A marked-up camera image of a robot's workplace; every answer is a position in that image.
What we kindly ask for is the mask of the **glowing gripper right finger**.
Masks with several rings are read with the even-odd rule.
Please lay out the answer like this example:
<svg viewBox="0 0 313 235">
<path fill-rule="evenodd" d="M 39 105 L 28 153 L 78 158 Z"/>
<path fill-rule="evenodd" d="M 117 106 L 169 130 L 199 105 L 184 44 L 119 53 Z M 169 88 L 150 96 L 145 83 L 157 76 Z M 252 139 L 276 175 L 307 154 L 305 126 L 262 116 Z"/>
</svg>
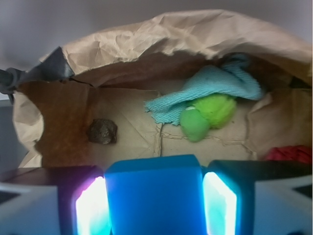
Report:
<svg viewBox="0 0 313 235">
<path fill-rule="evenodd" d="M 214 160 L 202 171 L 207 234 L 312 234 L 310 164 Z"/>
</svg>

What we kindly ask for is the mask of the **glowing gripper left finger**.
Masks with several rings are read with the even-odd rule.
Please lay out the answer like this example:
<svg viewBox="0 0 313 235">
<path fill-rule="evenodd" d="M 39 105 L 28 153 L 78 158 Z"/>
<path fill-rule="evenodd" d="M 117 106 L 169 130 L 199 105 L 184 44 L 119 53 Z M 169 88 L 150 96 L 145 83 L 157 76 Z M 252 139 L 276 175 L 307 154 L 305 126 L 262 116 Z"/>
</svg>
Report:
<svg viewBox="0 0 313 235">
<path fill-rule="evenodd" d="M 17 168 L 0 175 L 2 235 L 110 235 L 97 166 Z"/>
</svg>

